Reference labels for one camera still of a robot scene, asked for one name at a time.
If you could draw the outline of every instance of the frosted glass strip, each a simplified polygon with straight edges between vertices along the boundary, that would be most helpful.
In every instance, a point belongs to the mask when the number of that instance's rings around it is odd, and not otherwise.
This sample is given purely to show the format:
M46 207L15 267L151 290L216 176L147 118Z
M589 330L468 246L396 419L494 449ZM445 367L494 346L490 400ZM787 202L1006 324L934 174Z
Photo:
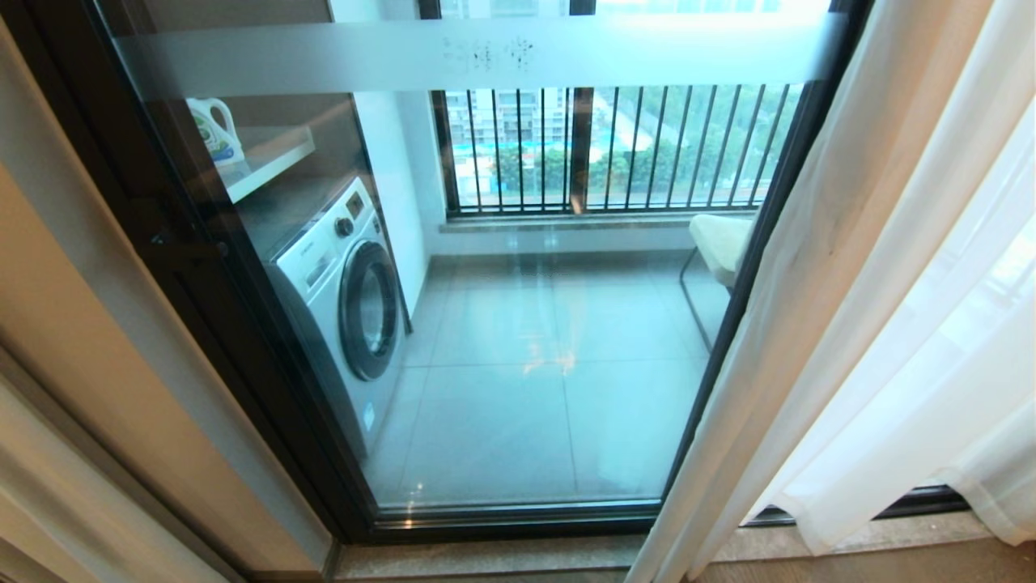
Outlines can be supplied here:
M125 37L144 98L823 79L842 14L393 21Z

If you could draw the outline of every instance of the white shelf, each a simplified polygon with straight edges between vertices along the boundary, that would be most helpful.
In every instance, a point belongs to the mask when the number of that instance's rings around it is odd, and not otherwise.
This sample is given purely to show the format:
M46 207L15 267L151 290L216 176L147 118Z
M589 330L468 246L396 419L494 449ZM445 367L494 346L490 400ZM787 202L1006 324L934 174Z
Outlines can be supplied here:
M244 161L217 167L232 202L252 194L316 149L308 125L238 127L237 137L244 147Z

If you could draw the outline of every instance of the chair leg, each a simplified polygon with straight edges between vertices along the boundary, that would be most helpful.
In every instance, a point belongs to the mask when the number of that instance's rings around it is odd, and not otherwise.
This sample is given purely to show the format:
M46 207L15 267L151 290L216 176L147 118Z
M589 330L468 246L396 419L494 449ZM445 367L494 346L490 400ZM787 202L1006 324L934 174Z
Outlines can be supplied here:
M691 251L691 254L687 256L687 261L684 262L684 268L680 269L680 288L684 290L684 298L687 299L687 307L691 309L691 316L694 317L694 324L698 326L698 333L701 334L701 342L706 345L706 350L709 354L712 354L712 342L709 341L709 333L706 332L706 325L701 323L701 317L698 316L698 311L694 309L694 302L691 301L691 293L687 290L687 284L684 282L684 274L687 272L687 267L691 266L691 261L694 260L694 255L698 253L698 247L695 245Z

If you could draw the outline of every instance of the washing machine door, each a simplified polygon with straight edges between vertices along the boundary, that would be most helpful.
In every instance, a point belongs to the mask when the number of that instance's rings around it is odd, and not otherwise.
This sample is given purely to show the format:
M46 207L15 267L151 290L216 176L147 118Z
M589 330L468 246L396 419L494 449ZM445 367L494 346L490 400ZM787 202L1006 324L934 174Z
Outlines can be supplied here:
M339 299L345 359L361 379L377 379L392 361L401 318L398 289L388 251L362 242L342 271Z

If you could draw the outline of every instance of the glass door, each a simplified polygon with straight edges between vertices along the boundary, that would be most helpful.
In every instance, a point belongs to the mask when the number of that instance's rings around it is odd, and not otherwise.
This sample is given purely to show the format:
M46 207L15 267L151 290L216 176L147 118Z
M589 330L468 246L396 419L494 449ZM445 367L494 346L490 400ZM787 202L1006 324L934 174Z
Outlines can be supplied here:
M217 370L364 542L648 528L862 26L829 4L4 18Z

